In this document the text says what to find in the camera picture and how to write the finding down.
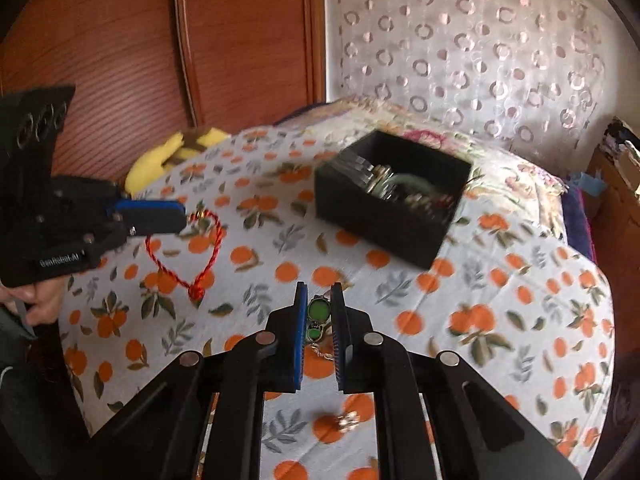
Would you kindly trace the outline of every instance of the purple fabric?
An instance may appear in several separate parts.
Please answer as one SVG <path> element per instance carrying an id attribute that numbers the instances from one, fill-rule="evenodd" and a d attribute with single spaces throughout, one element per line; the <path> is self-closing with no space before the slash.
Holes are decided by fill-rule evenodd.
<path id="1" fill-rule="evenodd" d="M 569 182 L 566 184 L 569 187 L 569 191 L 562 195 L 561 201 L 567 243 L 580 254 L 596 263 L 591 228 L 589 220 L 587 220 L 587 216 L 584 213 L 580 189 Z"/>

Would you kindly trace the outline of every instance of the yellow plush toy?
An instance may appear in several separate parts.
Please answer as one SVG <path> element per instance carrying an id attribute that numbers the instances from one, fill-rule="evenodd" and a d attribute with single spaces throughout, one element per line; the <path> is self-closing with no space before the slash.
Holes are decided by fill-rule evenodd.
<path id="1" fill-rule="evenodd" d="M 125 190 L 132 195 L 139 193 L 167 171 L 227 137 L 228 134 L 216 128 L 193 128 L 173 134 L 164 144 L 144 153 L 133 164 L 125 179 Z"/>

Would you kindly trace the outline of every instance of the wooden wardrobe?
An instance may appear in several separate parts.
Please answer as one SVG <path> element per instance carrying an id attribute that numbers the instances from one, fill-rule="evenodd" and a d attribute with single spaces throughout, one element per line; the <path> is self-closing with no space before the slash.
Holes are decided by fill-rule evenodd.
<path id="1" fill-rule="evenodd" d="M 324 0 L 29 0 L 0 89 L 76 85 L 53 172 L 120 178 L 190 126 L 229 133 L 324 100 Z"/>

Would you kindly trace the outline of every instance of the cardboard box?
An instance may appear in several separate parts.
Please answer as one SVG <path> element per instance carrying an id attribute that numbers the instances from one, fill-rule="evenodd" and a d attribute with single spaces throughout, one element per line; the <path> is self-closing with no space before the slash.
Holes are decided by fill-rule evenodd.
<path id="1" fill-rule="evenodd" d="M 455 198 L 453 208 L 458 207 L 471 172 L 471 164 L 464 160 L 378 130 L 347 149 L 374 166 L 390 166 L 396 174 L 428 180 Z M 430 221 L 404 203 L 366 193 L 328 162 L 316 168 L 316 207 L 320 218 L 425 269 L 431 267 L 450 225 Z"/>

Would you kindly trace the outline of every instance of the white curtain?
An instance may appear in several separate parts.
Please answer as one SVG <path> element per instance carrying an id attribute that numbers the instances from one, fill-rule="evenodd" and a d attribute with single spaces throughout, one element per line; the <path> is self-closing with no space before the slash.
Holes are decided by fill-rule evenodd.
<path id="1" fill-rule="evenodd" d="M 602 97 L 601 15 L 578 0 L 328 0 L 341 96 L 390 99 L 558 173 Z"/>

